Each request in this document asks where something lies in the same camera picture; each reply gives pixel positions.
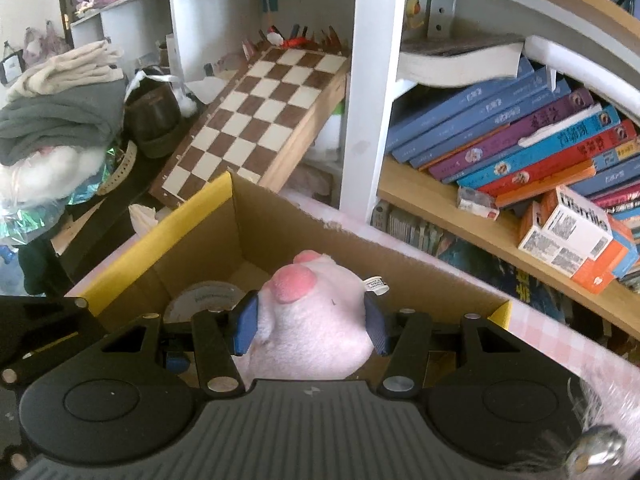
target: ribbed gray panel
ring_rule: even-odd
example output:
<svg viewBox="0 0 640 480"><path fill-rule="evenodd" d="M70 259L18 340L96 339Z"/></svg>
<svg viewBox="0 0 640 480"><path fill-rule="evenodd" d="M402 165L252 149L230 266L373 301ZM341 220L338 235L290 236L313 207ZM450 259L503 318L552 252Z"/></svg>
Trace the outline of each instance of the ribbed gray panel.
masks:
<svg viewBox="0 0 640 480"><path fill-rule="evenodd" d="M210 402L178 442L139 462L75 468L37 459L20 480L508 480L441 443L408 402L362 381L259 381Z"/></svg>

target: pink plush toy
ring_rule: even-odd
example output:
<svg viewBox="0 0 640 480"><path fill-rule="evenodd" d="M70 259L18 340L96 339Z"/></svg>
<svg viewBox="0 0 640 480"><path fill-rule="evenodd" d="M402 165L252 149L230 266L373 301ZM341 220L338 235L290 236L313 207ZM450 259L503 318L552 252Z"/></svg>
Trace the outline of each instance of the pink plush toy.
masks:
<svg viewBox="0 0 640 480"><path fill-rule="evenodd" d="M326 254L303 251L258 294L258 331L234 357L248 388L255 378L338 380L369 359L365 285Z"/></svg>

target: bookshelf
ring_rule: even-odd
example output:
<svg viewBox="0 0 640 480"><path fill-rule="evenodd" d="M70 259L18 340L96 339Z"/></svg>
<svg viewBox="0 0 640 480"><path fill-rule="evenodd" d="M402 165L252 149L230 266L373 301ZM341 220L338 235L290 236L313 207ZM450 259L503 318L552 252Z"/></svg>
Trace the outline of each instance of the bookshelf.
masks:
<svg viewBox="0 0 640 480"><path fill-rule="evenodd" d="M583 290L553 268L518 250L518 219L511 212L503 211L497 221L491 221L460 211L456 207L457 193L455 185L441 184L391 158L383 162L378 186L381 199L495 254L640 338L640 295L618 282L611 283L597 296Z"/></svg>

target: metal bolt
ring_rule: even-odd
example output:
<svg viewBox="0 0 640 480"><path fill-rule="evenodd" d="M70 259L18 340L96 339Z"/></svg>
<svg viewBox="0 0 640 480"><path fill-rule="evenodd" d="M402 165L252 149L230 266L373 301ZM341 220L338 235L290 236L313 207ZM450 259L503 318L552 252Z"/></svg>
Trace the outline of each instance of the metal bolt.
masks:
<svg viewBox="0 0 640 480"><path fill-rule="evenodd" d="M414 387L414 382L409 377L396 375L387 377L382 385L390 392L408 392Z"/></svg>
<svg viewBox="0 0 640 480"><path fill-rule="evenodd" d="M233 377L214 377L207 383L207 388L212 392L226 394L238 387L239 383Z"/></svg>
<svg viewBox="0 0 640 480"><path fill-rule="evenodd" d="M16 470L16 471L22 471L23 469L27 469L27 459L24 457L23 454L20 453L14 453L11 455L10 458L10 462L11 462L11 466Z"/></svg>
<svg viewBox="0 0 640 480"><path fill-rule="evenodd" d="M2 380L7 384L14 384L18 380L18 374L11 368L2 370Z"/></svg>

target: plush toy ear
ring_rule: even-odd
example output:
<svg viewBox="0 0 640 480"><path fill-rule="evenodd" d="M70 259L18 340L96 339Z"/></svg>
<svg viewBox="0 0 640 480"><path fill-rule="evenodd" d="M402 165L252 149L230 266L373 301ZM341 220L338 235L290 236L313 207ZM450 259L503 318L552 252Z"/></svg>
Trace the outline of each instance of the plush toy ear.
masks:
<svg viewBox="0 0 640 480"><path fill-rule="evenodd" d="M321 257L322 257L322 254L316 253L315 251L308 249L306 251L302 251L298 256L293 258L293 262L295 264L305 264L307 262L312 262L313 260L317 260L318 258L321 258Z"/></svg>
<svg viewBox="0 0 640 480"><path fill-rule="evenodd" d="M304 298L318 282L308 267L291 264L278 269L268 286L278 303L286 304Z"/></svg>

